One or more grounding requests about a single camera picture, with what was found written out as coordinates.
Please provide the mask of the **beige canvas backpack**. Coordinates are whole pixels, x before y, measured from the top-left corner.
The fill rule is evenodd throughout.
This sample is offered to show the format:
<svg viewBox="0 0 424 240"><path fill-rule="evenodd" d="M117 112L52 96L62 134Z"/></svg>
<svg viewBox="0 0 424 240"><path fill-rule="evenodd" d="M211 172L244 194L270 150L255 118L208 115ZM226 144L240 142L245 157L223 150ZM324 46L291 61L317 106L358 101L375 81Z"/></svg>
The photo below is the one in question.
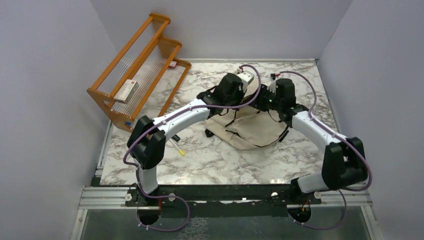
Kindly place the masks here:
<svg viewBox="0 0 424 240"><path fill-rule="evenodd" d="M282 141L289 133L289 126L280 121L276 112L252 106L226 109L205 121L208 138L218 137L237 150L255 150Z"/></svg>

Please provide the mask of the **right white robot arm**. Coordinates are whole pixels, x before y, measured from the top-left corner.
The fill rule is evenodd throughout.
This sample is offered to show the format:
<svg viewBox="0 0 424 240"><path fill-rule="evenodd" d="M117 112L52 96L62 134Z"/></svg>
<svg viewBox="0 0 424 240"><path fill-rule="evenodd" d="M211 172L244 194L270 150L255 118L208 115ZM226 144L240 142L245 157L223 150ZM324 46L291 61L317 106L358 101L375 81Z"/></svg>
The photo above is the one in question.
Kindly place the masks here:
<svg viewBox="0 0 424 240"><path fill-rule="evenodd" d="M250 103L257 110L275 111L279 122L297 130L323 152L320 171L294 178L288 190L289 199L300 204L309 193L347 189L362 181L372 181L365 160L363 142L346 137L318 120L306 106L297 103L295 85L291 79L274 80L270 86L261 84Z"/></svg>

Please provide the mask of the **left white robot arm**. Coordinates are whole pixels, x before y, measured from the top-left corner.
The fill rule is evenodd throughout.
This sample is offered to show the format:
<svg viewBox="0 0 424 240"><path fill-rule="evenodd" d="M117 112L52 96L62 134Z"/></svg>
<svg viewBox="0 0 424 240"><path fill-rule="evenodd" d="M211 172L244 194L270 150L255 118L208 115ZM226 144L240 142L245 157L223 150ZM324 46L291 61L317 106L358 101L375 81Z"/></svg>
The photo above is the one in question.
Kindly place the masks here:
<svg viewBox="0 0 424 240"><path fill-rule="evenodd" d="M135 159L137 167L138 199L144 205L157 200L157 165L165 154L166 143L191 125L220 114L223 109L234 109L245 96L254 75L248 71L226 74L218 85L200 92L194 100L166 115L138 119L127 142L125 157Z"/></svg>

